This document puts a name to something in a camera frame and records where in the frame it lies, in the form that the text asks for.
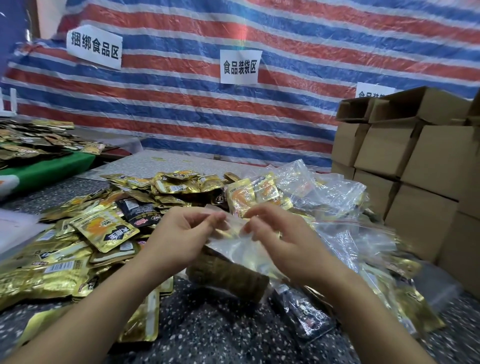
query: stack of cardboard boxes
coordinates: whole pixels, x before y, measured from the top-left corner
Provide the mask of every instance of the stack of cardboard boxes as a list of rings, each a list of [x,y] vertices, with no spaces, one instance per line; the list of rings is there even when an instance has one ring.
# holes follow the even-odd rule
[[[367,186],[404,249],[480,298],[480,91],[420,87],[343,100],[332,172]]]

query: table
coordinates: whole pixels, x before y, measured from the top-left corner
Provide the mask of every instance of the table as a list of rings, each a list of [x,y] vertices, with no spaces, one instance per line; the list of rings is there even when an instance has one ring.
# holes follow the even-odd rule
[[[136,168],[147,174],[144,163],[155,157],[152,151],[141,156],[143,163]],[[179,160],[193,163],[202,172],[220,173],[216,169],[231,168],[241,173],[250,166],[217,164],[216,161],[168,155],[160,170],[182,169]],[[139,159],[124,158],[120,172],[134,168]],[[90,177],[98,180],[69,178],[34,193],[8,201],[0,207],[28,213],[56,206],[78,195],[84,195],[108,184],[98,174],[111,173],[110,165],[100,171],[91,170]],[[37,312],[68,304],[68,300],[21,303],[0,313],[0,358],[8,354],[20,337],[28,320]],[[470,294],[450,303],[441,314],[447,327],[429,336],[424,345],[438,363],[480,363],[480,303]],[[219,296],[217,292],[195,286],[185,280],[175,280],[175,292],[163,299],[160,311],[159,335],[153,343],[114,345],[106,363],[360,363],[341,328],[306,345],[300,345],[295,335],[277,315],[271,305],[255,305],[235,298]]]

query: green table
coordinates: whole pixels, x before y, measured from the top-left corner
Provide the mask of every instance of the green table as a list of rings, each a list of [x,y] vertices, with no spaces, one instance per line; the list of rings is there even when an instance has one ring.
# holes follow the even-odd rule
[[[36,190],[85,172],[95,157],[93,154],[73,152],[69,156],[43,160],[29,166],[0,170],[0,179],[7,179],[0,184],[0,195]]]

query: left hand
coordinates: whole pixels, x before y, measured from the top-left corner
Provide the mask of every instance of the left hand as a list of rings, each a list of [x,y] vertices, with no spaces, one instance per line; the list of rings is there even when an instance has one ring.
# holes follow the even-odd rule
[[[195,260],[226,217],[203,207],[172,207],[135,260],[156,276],[177,274]]]

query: red blue white striped tarp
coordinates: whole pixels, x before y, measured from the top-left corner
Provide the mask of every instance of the red blue white striped tarp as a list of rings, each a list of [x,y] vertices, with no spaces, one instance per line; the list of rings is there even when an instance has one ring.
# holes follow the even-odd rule
[[[3,78],[27,117],[145,137],[148,148],[329,170],[338,101],[357,82],[480,86],[480,0],[68,0],[57,40]],[[78,61],[65,34],[123,36],[122,70]],[[220,49],[261,49],[259,84],[219,83]]]

